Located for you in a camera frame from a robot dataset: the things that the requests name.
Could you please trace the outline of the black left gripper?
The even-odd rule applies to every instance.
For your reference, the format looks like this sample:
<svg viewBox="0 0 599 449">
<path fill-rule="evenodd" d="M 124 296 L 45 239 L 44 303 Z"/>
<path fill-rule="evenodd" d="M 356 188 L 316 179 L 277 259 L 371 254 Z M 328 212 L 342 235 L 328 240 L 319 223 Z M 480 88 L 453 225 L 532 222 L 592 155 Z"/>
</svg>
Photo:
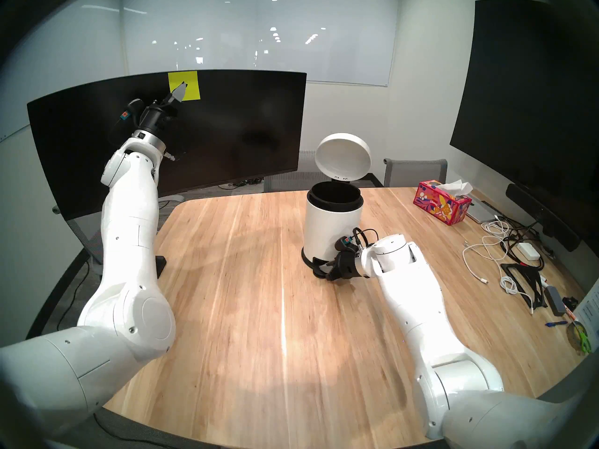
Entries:
<svg viewBox="0 0 599 449">
<path fill-rule="evenodd" d="M 138 129 L 154 136 L 163 134 L 167 124 L 177 117 L 186 88 L 187 83 L 182 82 L 166 97 L 166 101 L 153 102 L 145 107 L 138 121 Z"/>
</svg>

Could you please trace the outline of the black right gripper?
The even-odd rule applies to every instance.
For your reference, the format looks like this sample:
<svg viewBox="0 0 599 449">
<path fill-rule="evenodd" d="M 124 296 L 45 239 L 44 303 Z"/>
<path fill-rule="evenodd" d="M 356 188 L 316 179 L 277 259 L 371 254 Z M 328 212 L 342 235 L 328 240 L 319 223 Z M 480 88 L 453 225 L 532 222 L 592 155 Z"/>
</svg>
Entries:
<svg viewBox="0 0 599 449">
<path fill-rule="evenodd" d="M 327 280 L 361 278 L 363 267 L 360 253 L 351 249 L 339 251 L 334 261 L 323 264 L 323 271 L 329 271 L 326 274 Z"/>
</svg>

